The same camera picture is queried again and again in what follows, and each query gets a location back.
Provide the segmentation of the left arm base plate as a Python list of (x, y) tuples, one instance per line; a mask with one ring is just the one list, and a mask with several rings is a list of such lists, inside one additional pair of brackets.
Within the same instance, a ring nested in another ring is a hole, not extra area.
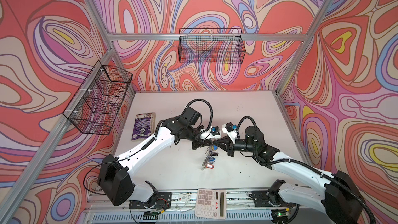
[(172, 200), (171, 192), (155, 192), (147, 202), (130, 201), (129, 209), (159, 209), (170, 208)]

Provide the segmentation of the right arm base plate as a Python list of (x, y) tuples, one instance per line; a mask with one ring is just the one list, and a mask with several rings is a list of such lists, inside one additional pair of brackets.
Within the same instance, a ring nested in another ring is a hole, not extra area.
[(269, 193), (268, 190), (256, 190), (248, 194), (254, 201), (255, 207), (295, 207), (295, 203), (285, 202), (277, 192)]

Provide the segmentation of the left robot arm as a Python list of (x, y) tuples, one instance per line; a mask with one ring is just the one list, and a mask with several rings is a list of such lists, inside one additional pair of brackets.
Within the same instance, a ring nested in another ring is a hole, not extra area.
[(198, 99), (190, 101), (181, 115), (160, 120), (154, 134), (134, 148), (116, 157), (107, 155), (98, 165), (97, 184), (102, 189), (102, 194), (108, 197), (114, 206), (130, 200), (155, 204), (156, 188), (147, 180), (135, 179), (134, 175), (163, 149), (177, 145), (180, 140), (191, 141), (193, 149), (212, 146), (211, 124), (207, 125), (204, 132), (201, 132), (200, 128), (194, 128), (202, 116), (191, 107), (195, 102), (198, 102)]

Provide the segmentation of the round keyring disc with keys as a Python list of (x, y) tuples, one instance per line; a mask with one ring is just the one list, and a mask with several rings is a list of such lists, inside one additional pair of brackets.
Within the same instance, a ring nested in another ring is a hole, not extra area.
[(217, 146), (207, 147), (204, 155), (204, 161), (202, 163), (202, 171), (207, 169), (214, 169), (214, 162), (218, 157)]

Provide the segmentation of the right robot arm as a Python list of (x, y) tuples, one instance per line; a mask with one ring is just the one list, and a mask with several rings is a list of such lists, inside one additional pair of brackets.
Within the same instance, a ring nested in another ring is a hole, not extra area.
[(229, 122), (221, 128), (208, 128), (214, 145), (224, 149), (230, 157), (236, 151), (250, 152), (258, 165), (304, 184), (300, 187), (277, 180), (268, 190), (271, 204), (286, 202), (303, 205), (325, 213), (336, 224), (356, 224), (362, 213), (367, 214), (371, 224), (376, 223), (371, 208), (347, 173), (317, 169), (266, 144), (263, 132), (252, 117), (244, 116), (237, 125)]

